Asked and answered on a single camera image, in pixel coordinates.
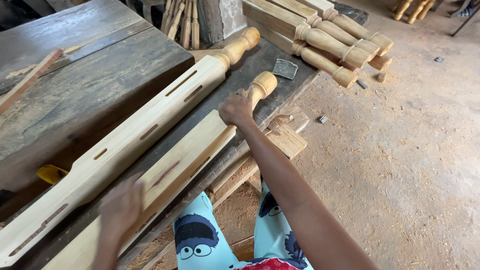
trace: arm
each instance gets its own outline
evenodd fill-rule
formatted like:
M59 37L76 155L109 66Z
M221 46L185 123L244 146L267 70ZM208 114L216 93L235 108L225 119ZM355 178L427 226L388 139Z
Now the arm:
M100 236L92 270L116 270L123 235L142 212L142 182L138 173L112 189L100 205Z
M287 157L258 129L252 93L230 94L220 117L245 136L263 179L281 207L297 242L314 269L377 270L372 260L333 217Z

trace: person's left hand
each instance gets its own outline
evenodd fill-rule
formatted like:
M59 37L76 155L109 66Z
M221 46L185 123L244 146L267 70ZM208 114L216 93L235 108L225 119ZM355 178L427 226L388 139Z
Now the person's left hand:
M101 230L119 240L137 221L142 212L143 182L137 173L113 188L100 205Z

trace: person's right hand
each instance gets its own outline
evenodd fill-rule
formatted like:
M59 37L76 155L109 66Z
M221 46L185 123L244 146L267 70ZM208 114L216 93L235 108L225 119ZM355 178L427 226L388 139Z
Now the person's right hand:
M227 125L239 126L253 121L252 114L253 87L248 91L245 97L245 89L241 88L236 93L230 95L218 105L218 114Z

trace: red fabric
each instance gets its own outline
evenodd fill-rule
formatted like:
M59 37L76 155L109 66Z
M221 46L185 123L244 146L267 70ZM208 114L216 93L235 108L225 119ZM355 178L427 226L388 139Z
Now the red fabric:
M265 259L261 262L247 264L238 270L298 270L289 263L281 261L277 258Z

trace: cartoon eye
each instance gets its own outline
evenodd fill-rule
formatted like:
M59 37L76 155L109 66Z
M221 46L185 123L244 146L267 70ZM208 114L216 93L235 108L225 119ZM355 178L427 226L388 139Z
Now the cartoon eye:
M270 211L268 212L268 215L272 217L272 216L278 215L281 211L282 209L280 209L280 206L275 206L272 209L270 209Z
M192 255L193 255L193 249L191 249L189 246L182 248L180 251L180 258L182 260L188 259Z
M212 248L205 244L197 245L193 253L198 257L207 256L212 252Z

